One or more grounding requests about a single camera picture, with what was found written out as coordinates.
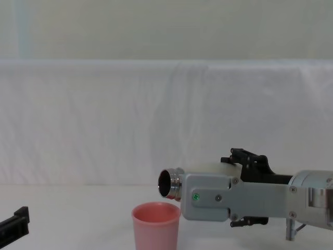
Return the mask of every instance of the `white table surface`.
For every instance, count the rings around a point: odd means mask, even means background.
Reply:
[[[21,206],[30,210],[30,234],[7,246],[8,250],[134,250],[132,208],[143,202],[164,201],[155,186],[1,186],[0,197],[2,220]],[[232,229],[229,222],[181,218],[178,239],[178,250],[314,250],[332,246],[333,232],[314,227],[305,227],[295,242],[285,241],[284,219],[271,219],[267,226]]]

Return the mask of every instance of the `screw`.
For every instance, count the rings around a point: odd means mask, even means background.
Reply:
[[[215,200],[217,202],[220,202],[222,200],[222,196],[220,194],[218,194],[217,196],[215,196]]]
[[[200,195],[195,193],[195,194],[193,194],[192,199],[193,199],[193,201],[198,201],[200,199]]]
[[[296,215],[296,213],[295,213],[294,211],[291,211],[291,212],[289,213],[289,217],[290,217],[290,218],[293,218],[293,219],[294,219],[294,218],[296,218],[296,216],[297,216],[297,215]]]
[[[297,192],[297,188],[296,188],[295,186],[291,186],[291,187],[289,188],[289,191],[290,191],[291,193],[296,193],[296,192]]]
[[[236,185],[238,183],[238,179],[237,178],[233,178],[233,184]]]
[[[231,220],[232,221],[235,221],[235,220],[237,220],[238,219],[238,215],[237,214],[233,214],[233,215],[231,215]]]

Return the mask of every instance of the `black bracket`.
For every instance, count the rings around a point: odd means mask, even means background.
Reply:
[[[14,216],[0,223],[0,248],[29,233],[28,223],[30,222],[28,207],[21,207],[14,213]]]
[[[266,225],[268,223],[268,217],[244,217],[239,221],[230,222],[232,228],[252,226],[254,224]]]
[[[243,182],[288,184],[292,176],[275,174],[265,155],[256,155],[242,148],[232,148],[230,157],[222,157],[222,163],[241,164],[240,179]]]

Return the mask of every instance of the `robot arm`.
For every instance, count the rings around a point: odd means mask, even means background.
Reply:
[[[294,176],[275,174],[266,156],[232,148],[221,158],[221,173],[166,169],[159,192],[181,202],[188,220],[226,221],[231,227],[265,225],[269,217],[286,218],[286,239],[294,240],[305,225],[333,230],[333,172],[301,171]],[[234,167],[230,175],[224,167]],[[302,223],[295,228],[295,221]]]

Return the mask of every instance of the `black clamp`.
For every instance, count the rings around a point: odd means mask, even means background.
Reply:
[[[21,207],[14,213],[14,216],[0,223],[0,248],[29,233],[28,223],[30,222],[28,207]]]

